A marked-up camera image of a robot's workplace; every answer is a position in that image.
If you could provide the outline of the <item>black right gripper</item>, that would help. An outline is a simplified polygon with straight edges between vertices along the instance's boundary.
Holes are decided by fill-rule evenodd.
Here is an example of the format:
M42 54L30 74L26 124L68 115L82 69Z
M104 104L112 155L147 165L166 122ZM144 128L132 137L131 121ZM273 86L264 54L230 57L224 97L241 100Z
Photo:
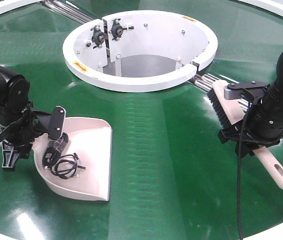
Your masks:
M236 142L235 153L238 157L244 158L246 155L254 156L253 150L258 148L278 145L283 138L283 131L275 138L257 136L249 132L244 120L240 120L221 129L217 136L222 144L228 141Z

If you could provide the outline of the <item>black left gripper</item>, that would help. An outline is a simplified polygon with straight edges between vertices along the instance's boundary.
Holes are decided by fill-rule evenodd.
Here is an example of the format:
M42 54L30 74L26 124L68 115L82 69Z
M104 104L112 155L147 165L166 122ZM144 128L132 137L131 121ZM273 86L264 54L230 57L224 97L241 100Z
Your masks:
M2 142L2 169L13 172L21 157L29 158L35 138L48 133L51 140L63 134L66 110L56 106L52 114L34 110L28 101L21 110L14 112L7 105L0 105L0 143Z

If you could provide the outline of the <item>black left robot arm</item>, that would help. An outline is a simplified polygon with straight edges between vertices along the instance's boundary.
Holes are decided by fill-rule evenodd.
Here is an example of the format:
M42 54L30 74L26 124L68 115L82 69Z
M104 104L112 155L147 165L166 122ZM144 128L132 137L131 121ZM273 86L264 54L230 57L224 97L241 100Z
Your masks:
M52 113L34 110L28 94L30 82L21 74L0 66L0 144L2 169L14 171L18 159L29 158L36 138L48 135L43 163L51 167L69 139L63 132L66 110L56 106Z

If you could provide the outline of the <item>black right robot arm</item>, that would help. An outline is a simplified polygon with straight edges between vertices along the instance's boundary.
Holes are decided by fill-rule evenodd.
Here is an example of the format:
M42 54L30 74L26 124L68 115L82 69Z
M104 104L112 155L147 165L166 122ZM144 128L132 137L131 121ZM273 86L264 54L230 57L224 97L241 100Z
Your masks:
M225 100L244 98L248 108L242 120L223 122L218 133L222 143L236 142L238 157L252 154L260 147L278 145L283 138L283 52L276 64L276 79L271 84L261 81L230 83L223 90Z

